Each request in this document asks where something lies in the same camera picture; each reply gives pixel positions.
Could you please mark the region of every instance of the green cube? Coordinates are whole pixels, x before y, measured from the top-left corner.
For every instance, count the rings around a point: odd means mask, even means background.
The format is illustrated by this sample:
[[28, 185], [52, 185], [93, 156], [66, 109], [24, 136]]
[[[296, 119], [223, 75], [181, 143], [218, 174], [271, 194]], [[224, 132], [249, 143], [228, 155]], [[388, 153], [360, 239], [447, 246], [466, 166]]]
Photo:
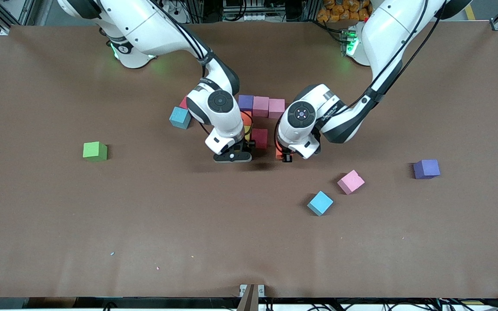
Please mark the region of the green cube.
[[107, 146], [100, 142], [83, 144], [83, 158], [90, 162], [100, 162], [107, 159]]

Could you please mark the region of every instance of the pink cube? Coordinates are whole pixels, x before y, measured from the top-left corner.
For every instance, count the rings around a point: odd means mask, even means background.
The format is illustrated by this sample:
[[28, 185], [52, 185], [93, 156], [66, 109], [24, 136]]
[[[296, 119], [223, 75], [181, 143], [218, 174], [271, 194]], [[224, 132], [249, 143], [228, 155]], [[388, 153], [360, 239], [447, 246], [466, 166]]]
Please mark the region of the pink cube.
[[251, 139], [255, 141], [255, 147], [257, 147], [257, 149], [266, 149], [268, 146], [268, 130], [254, 128], [251, 132]]
[[348, 173], [340, 179], [340, 181], [338, 181], [338, 185], [346, 194], [351, 194], [360, 186], [364, 185], [364, 180], [362, 180], [362, 178], [358, 176], [358, 173], [353, 170], [351, 173]]
[[270, 99], [268, 101], [268, 118], [279, 119], [285, 111], [285, 100]]
[[255, 96], [253, 98], [253, 116], [268, 117], [268, 97]]
[[182, 100], [182, 102], [180, 103], [180, 108], [184, 108], [184, 109], [187, 109], [188, 108], [188, 102], [186, 102], [186, 99], [188, 97], [184, 97], [184, 99]]

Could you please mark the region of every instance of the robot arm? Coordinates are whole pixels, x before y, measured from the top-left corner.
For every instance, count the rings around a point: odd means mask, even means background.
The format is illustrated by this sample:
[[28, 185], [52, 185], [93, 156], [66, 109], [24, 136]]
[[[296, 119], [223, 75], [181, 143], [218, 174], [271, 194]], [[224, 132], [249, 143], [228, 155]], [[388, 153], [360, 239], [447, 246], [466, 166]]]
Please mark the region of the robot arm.
[[[146, 65], [156, 56], [185, 50], [208, 72], [188, 94], [192, 116], [214, 129], [205, 143], [216, 155], [243, 144], [243, 121], [233, 95], [239, 78], [194, 33], [184, 28], [151, 0], [58, 0], [69, 15], [90, 19], [101, 26], [115, 57], [129, 68]], [[229, 162], [250, 161], [251, 154], [237, 153]]]
[[435, 14], [443, 16], [450, 2], [450, 10], [459, 12], [470, 0], [385, 0], [366, 23], [355, 26], [348, 51], [356, 61], [370, 65], [372, 83], [350, 106], [324, 84], [305, 88], [279, 122], [277, 140], [283, 153], [297, 152], [304, 159], [319, 153], [319, 132], [332, 143], [350, 140], [395, 82], [409, 42]]

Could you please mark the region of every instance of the gray round object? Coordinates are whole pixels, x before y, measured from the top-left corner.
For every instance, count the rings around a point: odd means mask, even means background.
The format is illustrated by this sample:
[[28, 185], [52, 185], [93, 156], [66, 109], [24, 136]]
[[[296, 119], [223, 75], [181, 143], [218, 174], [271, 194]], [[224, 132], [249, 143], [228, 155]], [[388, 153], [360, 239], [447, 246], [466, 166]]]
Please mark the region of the gray round object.
[[233, 109], [233, 97], [224, 90], [214, 91], [209, 95], [208, 104], [215, 112], [230, 112]]
[[306, 101], [298, 101], [291, 105], [287, 111], [287, 121], [294, 128], [310, 126], [316, 118], [316, 111]]

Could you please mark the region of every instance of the brown tabletop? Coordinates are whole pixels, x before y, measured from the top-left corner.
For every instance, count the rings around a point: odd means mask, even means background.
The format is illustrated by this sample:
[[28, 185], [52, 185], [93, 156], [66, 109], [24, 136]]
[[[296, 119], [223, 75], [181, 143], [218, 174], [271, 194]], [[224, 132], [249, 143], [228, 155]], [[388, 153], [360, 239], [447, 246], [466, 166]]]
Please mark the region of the brown tabletop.
[[[345, 102], [371, 72], [312, 24], [193, 29], [241, 78], [287, 98], [326, 83]], [[417, 47], [421, 33], [412, 47]], [[185, 51], [124, 68], [95, 27], [0, 38], [0, 296], [498, 296], [498, 32], [441, 23], [347, 144], [292, 164], [269, 145], [217, 165], [172, 107], [196, 85]], [[85, 142], [110, 145], [90, 163]], [[412, 178], [437, 158], [442, 176]], [[356, 169], [366, 184], [343, 195]], [[324, 191], [322, 217], [308, 207]]]

